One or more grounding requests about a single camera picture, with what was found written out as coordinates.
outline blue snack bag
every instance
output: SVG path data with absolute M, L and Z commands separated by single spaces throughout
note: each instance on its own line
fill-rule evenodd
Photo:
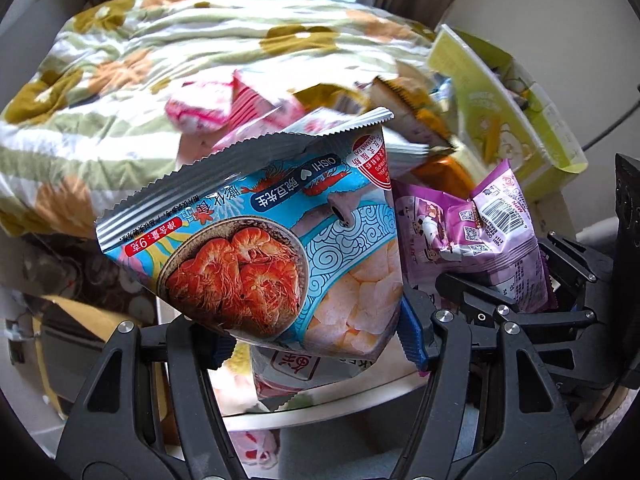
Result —
M 321 134 L 234 144 L 105 213 L 100 247 L 210 328 L 373 360 L 402 295 L 379 126 L 391 117 L 377 108 Z

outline blue gripper pad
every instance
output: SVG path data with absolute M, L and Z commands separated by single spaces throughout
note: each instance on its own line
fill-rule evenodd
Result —
M 421 372 L 426 371 L 428 359 L 424 352 L 422 327 L 404 295 L 400 303 L 400 316 L 396 332 L 398 332 L 398 338 L 402 343 L 406 358 L 414 363 Z
M 218 346 L 213 354 L 213 361 L 218 369 L 222 366 L 222 363 L 231 357 L 236 348 L 236 338 L 230 335 L 220 335 L 218 337 Z

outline barcode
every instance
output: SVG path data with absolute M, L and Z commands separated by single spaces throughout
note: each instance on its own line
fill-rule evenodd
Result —
M 497 198 L 487 205 L 482 210 L 482 214 L 504 234 L 513 233 L 516 229 L 524 226 L 524 220 L 520 213 L 502 198 Z

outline snack bag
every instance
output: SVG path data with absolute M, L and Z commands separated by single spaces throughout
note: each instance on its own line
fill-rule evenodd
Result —
M 206 326 L 375 359 L 402 294 L 377 126 L 391 116 L 379 108 L 324 134 L 261 136 L 184 166 L 99 219 L 100 247 Z
M 468 201 L 426 187 L 393 186 L 403 275 L 436 306 L 442 305 L 436 278 L 458 272 L 513 298 L 523 312 L 555 307 L 527 203 L 508 161 Z
M 251 347 L 251 368 L 258 399 L 279 397 L 278 406 L 303 390 L 355 377 L 372 364 L 364 359 L 332 359 Z
M 331 108 L 317 108 L 299 121 L 287 126 L 285 132 L 304 132 L 306 134 L 320 133 L 337 128 L 353 116 L 343 114 Z M 430 156 L 430 149 L 425 144 L 409 142 L 402 135 L 382 127 L 385 137 L 386 163 L 391 178 L 399 178 L 407 171 L 421 166 Z
M 318 108 L 331 108 L 343 114 L 360 115 L 370 110 L 369 99 L 363 92 L 342 86 L 320 83 L 294 94 L 307 112 Z
M 263 75 L 230 72 L 224 67 L 185 80 L 164 111 L 186 134 L 180 140 L 181 164 L 191 164 L 241 140 L 282 131 L 305 114 L 295 97 L 274 89 Z
M 231 80 L 185 82 L 166 102 L 164 112 L 184 134 L 216 132 L 228 123 L 232 92 Z
M 461 142 L 457 136 L 449 137 L 449 142 L 454 149 L 453 153 L 432 156 L 424 164 L 413 168 L 411 173 L 418 180 L 416 184 L 466 200 L 490 170 L 476 156 L 474 150 Z
M 383 80 L 375 77 L 369 94 L 373 104 L 389 108 L 394 118 L 389 127 L 410 142 L 428 144 L 432 148 L 450 150 L 449 138 L 454 124 L 455 100 L 450 80 L 441 87 L 425 88 L 424 84 L 409 77 Z

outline black robotic claw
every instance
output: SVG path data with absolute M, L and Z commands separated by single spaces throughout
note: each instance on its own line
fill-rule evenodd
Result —
M 550 313 L 522 313 L 510 298 L 452 274 L 436 288 L 456 314 L 405 287 L 433 376 L 393 479 L 564 480 L 582 466 L 571 405 L 601 394 L 622 372 L 608 337 L 610 260 L 555 235 L 540 248 L 559 283 L 559 308 Z M 73 480 L 246 479 L 206 371 L 232 349 L 231 338 L 184 316 L 142 330 L 122 323 L 76 400 L 56 462 Z M 153 362 L 167 362 L 184 461 L 164 450 Z M 478 377 L 474 450 L 454 462 Z

